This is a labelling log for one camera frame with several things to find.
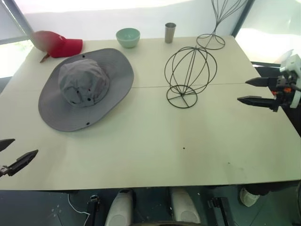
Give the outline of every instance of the hat crown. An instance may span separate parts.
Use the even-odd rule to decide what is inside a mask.
[[[60,68],[58,83],[64,98],[76,107],[96,104],[109,88],[108,76],[92,59],[63,65]]]

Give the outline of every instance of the shoe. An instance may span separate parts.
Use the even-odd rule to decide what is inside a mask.
[[[133,223],[133,190],[122,189],[115,197],[105,226],[130,226]]]
[[[173,219],[200,224],[201,218],[187,191],[182,187],[171,187],[169,191]]]
[[[253,206],[257,202],[259,197],[260,197],[260,195],[251,194],[244,187],[239,192],[240,201],[246,207]]]

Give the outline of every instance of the black wire sphere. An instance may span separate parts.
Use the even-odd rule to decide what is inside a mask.
[[[216,60],[206,49],[181,48],[168,59],[164,68],[169,84],[166,93],[168,102],[178,108],[192,107],[198,101],[198,94],[215,78],[216,72]]]

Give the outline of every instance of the sunlight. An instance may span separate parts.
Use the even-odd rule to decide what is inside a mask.
[[[191,0],[15,0],[24,14],[163,7]]]
[[[0,78],[14,76],[32,47],[30,40],[0,45]]]
[[[236,41],[250,61],[280,63],[287,55],[301,56],[301,36],[270,34],[256,29],[240,29]]]

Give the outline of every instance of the gray bucket hat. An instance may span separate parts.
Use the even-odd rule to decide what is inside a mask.
[[[134,72],[118,50],[105,48],[72,56],[51,73],[40,98],[44,122],[59,131],[90,126],[129,92]]]

